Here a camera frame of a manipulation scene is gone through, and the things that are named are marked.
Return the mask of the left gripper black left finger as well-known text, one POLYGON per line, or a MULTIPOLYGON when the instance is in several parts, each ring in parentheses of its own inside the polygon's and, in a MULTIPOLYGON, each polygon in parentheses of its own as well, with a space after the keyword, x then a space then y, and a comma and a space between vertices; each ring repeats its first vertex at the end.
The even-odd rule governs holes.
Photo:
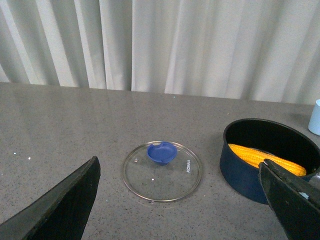
POLYGON ((2 240, 80 240, 94 205, 101 166, 93 156, 0 225, 2 240))

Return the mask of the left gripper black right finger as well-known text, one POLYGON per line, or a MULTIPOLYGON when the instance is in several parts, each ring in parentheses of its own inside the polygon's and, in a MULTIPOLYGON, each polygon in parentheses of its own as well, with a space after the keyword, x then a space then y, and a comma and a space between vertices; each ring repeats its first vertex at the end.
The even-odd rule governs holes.
POLYGON ((259 179, 269 207, 289 240, 320 238, 320 174, 309 181, 265 159, 259 179))

